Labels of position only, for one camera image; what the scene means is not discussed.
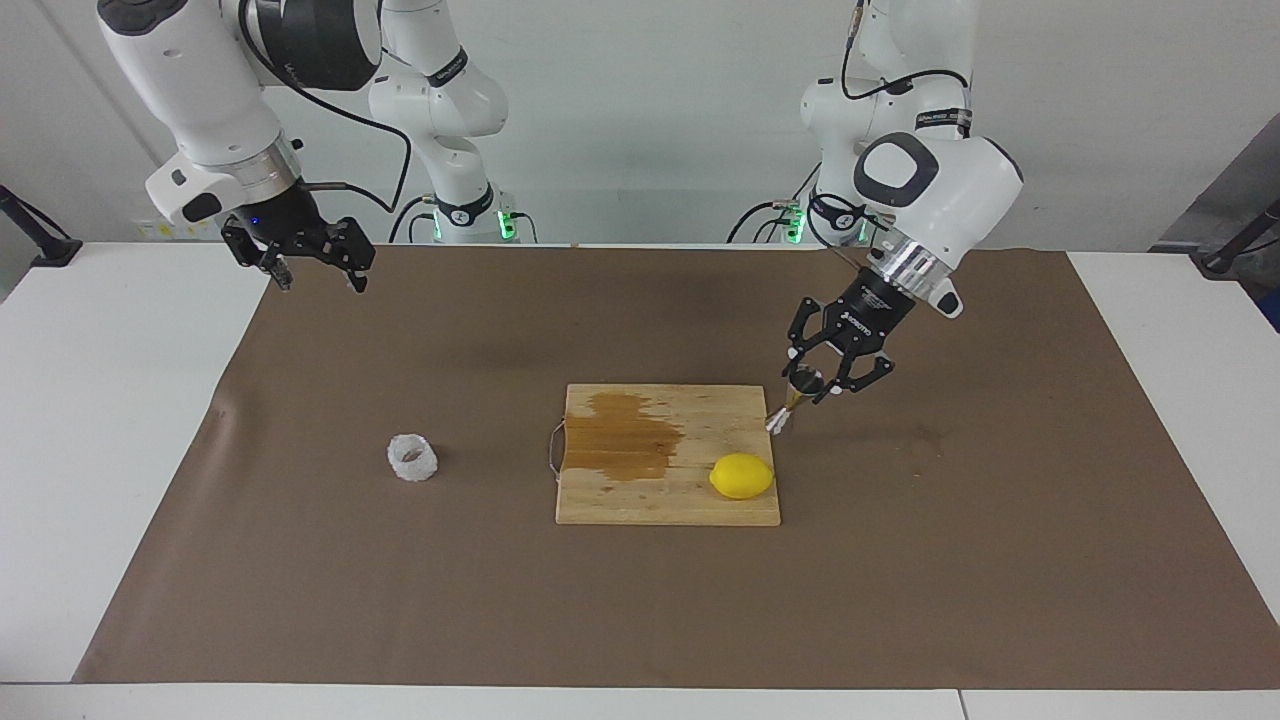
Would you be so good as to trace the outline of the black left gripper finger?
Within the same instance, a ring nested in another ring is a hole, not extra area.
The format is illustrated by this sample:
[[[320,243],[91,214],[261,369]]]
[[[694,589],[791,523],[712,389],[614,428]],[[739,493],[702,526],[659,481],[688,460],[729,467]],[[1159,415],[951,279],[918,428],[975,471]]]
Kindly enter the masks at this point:
[[[859,393],[887,377],[896,368],[895,361],[882,346],[850,346],[841,350],[835,345],[826,345],[826,348],[838,359],[835,361],[833,372],[824,379],[823,387],[818,391],[815,404],[820,404],[828,397]]]
[[[829,340],[826,322],[819,323],[817,333],[805,336],[806,325],[814,315],[820,315],[824,306],[813,297],[805,297],[797,306],[787,331],[788,363],[785,366],[785,377],[790,378],[799,368],[805,356],[814,348],[824,345]]]

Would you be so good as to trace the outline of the steel cocktail jigger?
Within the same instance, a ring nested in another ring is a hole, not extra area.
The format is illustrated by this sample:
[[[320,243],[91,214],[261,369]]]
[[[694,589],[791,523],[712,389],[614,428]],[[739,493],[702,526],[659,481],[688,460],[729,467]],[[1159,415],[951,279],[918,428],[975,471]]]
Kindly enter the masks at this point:
[[[826,387],[820,372],[804,363],[797,364],[787,374],[788,391],[785,402],[769,415],[765,432],[780,436],[795,413],[805,404],[812,404]]]

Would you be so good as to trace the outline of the clear textured plastic cup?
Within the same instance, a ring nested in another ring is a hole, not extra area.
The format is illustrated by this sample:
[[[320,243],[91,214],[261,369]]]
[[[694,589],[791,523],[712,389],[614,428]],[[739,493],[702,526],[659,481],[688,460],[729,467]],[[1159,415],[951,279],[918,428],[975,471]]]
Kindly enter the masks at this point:
[[[419,434],[398,434],[387,446],[387,461],[402,480],[425,482],[439,469],[439,459],[428,439]]]

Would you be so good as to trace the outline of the yellow lemon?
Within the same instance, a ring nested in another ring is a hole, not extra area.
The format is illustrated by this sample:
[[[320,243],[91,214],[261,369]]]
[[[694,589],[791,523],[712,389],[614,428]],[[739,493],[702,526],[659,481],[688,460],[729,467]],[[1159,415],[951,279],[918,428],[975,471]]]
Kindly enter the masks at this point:
[[[774,470],[754,454],[727,454],[714,462],[708,480],[722,497],[750,500],[774,486]]]

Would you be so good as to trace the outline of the wooden cutting board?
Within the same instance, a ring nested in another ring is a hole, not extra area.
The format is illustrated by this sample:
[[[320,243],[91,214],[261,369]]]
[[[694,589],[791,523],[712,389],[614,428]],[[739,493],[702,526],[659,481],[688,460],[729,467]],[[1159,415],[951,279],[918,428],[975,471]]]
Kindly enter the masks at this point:
[[[710,474],[750,454],[774,465],[760,386],[571,383],[561,423],[562,527],[780,527],[776,484],[730,498]]]

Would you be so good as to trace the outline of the brown paper table mat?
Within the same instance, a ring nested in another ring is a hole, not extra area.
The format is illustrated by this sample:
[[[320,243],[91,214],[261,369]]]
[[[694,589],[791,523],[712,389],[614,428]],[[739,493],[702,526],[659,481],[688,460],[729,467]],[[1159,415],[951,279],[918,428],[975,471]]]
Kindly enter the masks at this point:
[[[773,528],[562,527],[571,383],[781,395],[827,252],[383,247],[268,287],[78,682],[1280,689],[1280,626],[1068,258],[980,250],[803,410]],[[387,446],[428,439],[425,482]]]

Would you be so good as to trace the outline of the dark grey panel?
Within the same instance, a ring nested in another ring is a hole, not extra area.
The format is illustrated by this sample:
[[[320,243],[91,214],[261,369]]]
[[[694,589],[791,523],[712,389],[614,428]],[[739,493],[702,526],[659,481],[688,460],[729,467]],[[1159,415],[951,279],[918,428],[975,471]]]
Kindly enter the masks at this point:
[[[1274,117],[1149,247],[1212,252],[1280,199],[1280,113]]]

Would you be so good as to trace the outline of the white wall socket strip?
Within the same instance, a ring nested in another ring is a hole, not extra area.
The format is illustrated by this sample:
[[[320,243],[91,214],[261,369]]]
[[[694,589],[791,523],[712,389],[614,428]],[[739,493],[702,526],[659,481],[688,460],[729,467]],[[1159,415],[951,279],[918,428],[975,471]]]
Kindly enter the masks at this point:
[[[220,225],[216,219],[201,222],[169,222],[160,217],[133,218],[131,220],[138,241],[161,243],[220,243]]]

